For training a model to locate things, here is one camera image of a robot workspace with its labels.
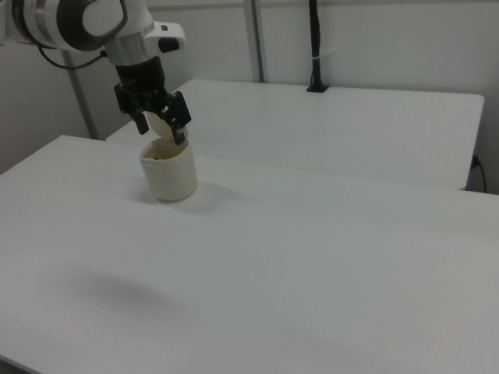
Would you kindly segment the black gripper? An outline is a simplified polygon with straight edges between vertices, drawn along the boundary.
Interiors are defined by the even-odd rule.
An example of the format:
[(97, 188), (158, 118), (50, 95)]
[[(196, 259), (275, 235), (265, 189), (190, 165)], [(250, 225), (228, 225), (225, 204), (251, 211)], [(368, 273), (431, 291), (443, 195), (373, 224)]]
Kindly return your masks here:
[(149, 131), (147, 112), (159, 114), (167, 125), (176, 145), (186, 141), (186, 126), (191, 122), (186, 100), (180, 91), (168, 93), (165, 89), (165, 72), (159, 57), (153, 57), (136, 65), (115, 67), (119, 84), (115, 96), (122, 113), (132, 116), (137, 131), (144, 135)]

